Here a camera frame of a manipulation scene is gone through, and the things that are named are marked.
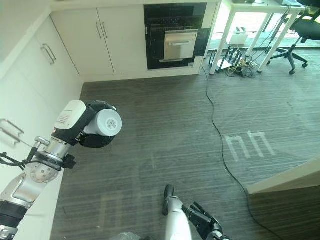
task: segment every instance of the power cord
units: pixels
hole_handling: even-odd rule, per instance
[[[287,15],[289,14],[291,11],[291,6],[288,6],[288,8],[286,9],[285,13],[283,15]],[[269,42],[268,46],[264,48],[264,50],[262,51],[262,53],[256,57],[255,59],[252,60],[252,58],[257,54],[258,50],[262,47],[262,45],[266,42],[266,40],[270,37],[270,35],[274,32],[274,30],[276,29],[276,27],[278,26],[280,20],[282,19],[282,17],[279,18],[279,20],[276,22],[275,26],[273,27],[273,29],[270,31],[268,37],[266,37],[263,42],[260,44],[260,46],[258,46],[254,52],[254,54],[251,56],[251,61],[254,62],[256,61],[258,58],[260,58],[262,56],[262,54],[265,52],[266,49],[268,49],[268,47],[270,46],[270,44],[272,43],[271,41]]]
[[[248,212],[250,214],[250,217],[254,220],[254,222],[259,225],[261,228],[265,229],[266,231],[268,231],[269,233],[273,234],[274,236],[276,236],[277,238],[279,238],[280,240],[284,240],[282,237],[280,237],[278,234],[276,234],[274,231],[272,231],[271,229],[267,228],[266,226],[264,226],[262,223],[258,222],[258,220],[255,219],[255,217],[253,216],[252,212],[251,212],[251,207],[250,207],[250,201],[249,201],[249,194],[247,192],[247,190],[245,189],[245,187],[239,182],[239,180],[232,174],[232,172],[230,171],[230,169],[228,168],[228,165],[226,163],[225,160],[225,156],[224,156],[224,139],[223,136],[219,130],[219,128],[216,126],[216,123],[214,121],[214,114],[215,114],[215,104],[214,102],[211,100],[211,98],[208,95],[208,89],[209,89],[209,78],[207,75],[207,72],[204,68],[204,66],[202,65],[202,69],[204,71],[205,77],[206,77],[206,89],[205,89],[205,94],[206,97],[208,98],[208,100],[210,101],[210,103],[212,104],[213,107],[213,111],[212,111],[212,124],[214,126],[214,128],[217,130],[219,136],[220,136],[220,140],[221,140],[221,156],[222,156],[222,161],[223,161],[223,165],[226,169],[226,171],[229,173],[229,175],[236,181],[236,183],[241,187],[242,191],[245,194],[246,197],[246,203],[247,203],[247,208],[248,208]]]
[[[8,159],[8,160],[11,161],[12,163],[6,162],[6,161],[3,160],[2,158]],[[48,164],[46,164],[45,162],[42,162],[42,161],[37,161],[37,160],[32,160],[32,161],[31,161],[31,160],[17,161],[17,160],[14,160],[13,158],[7,156],[7,153],[6,153],[6,152],[0,153],[0,164],[3,164],[3,165],[8,165],[8,166],[12,166],[12,167],[19,167],[21,170],[24,170],[25,165],[27,165],[27,164],[34,164],[34,163],[43,164],[43,165],[46,165],[46,166],[48,166],[48,167],[51,168],[50,165],[48,165]]]

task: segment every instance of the oven handle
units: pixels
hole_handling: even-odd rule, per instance
[[[172,46],[183,46],[183,45],[188,45],[190,41],[182,41],[182,42],[170,42],[170,45]]]

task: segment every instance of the floor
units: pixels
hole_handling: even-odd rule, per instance
[[[224,158],[245,186],[319,154],[320,50],[296,53],[309,66],[297,64],[295,75],[287,59],[277,59],[255,78],[209,76]],[[204,68],[208,73],[208,58]],[[108,240],[121,232],[163,240],[168,183],[186,205],[197,201],[215,215],[232,239],[276,240],[251,219],[245,195],[224,169],[206,86],[203,70],[86,83],[81,99],[116,106],[123,128],[105,148],[73,149],[77,165],[64,172],[51,240]],[[284,240],[319,240],[320,187],[257,194],[250,202],[253,215]]]

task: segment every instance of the built-in oven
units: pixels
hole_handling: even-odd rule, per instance
[[[192,66],[203,56],[210,28],[202,28],[206,3],[144,6],[148,69]]]

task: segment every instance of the office chair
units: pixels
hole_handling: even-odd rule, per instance
[[[310,40],[318,40],[320,41],[320,23],[316,22],[316,19],[320,16],[320,9],[316,11],[314,15],[312,15],[312,19],[303,19],[305,16],[309,15],[309,11],[306,8],[304,13],[301,15],[300,18],[297,18],[297,20],[293,23],[293,25],[290,27],[290,30],[296,31],[299,35],[298,40],[290,47],[289,50],[283,49],[283,48],[277,48],[276,51],[280,54],[277,54],[271,59],[278,59],[284,57],[285,59],[288,58],[292,70],[289,72],[290,75],[293,75],[296,73],[296,65],[295,60],[297,59],[301,62],[303,62],[302,67],[306,68],[308,66],[308,61],[305,60],[303,57],[293,53],[294,49],[297,46],[297,43],[301,40],[301,43],[305,43],[308,39]]]

